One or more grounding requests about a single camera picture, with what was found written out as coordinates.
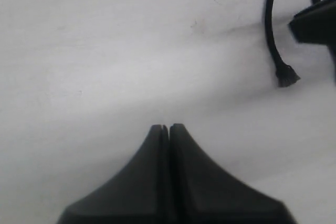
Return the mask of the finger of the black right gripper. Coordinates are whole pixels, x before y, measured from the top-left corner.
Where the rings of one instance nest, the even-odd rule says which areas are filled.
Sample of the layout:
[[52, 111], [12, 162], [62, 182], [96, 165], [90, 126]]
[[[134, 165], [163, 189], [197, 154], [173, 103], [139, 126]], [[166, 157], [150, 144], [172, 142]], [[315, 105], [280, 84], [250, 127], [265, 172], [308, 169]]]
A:
[[335, 63], [335, 0], [322, 0], [297, 13], [289, 28], [301, 44], [327, 46]]

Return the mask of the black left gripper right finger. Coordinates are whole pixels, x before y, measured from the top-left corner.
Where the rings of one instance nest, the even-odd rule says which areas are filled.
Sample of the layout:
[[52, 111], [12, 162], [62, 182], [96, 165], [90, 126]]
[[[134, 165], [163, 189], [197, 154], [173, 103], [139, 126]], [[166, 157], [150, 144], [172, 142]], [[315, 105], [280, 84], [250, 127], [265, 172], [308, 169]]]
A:
[[170, 127], [170, 156], [181, 223], [296, 223], [284, 203], [216, 164], [183, 124]]

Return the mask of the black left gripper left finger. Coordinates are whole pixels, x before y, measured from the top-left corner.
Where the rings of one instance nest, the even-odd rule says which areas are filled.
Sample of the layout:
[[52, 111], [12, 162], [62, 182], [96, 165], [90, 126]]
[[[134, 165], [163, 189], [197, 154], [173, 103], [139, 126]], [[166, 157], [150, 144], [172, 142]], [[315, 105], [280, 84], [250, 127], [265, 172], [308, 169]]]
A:
[[162, 223], [167, 129], [153, 125], [135, 155], [101, 187], [69, 205], [58, 223]]

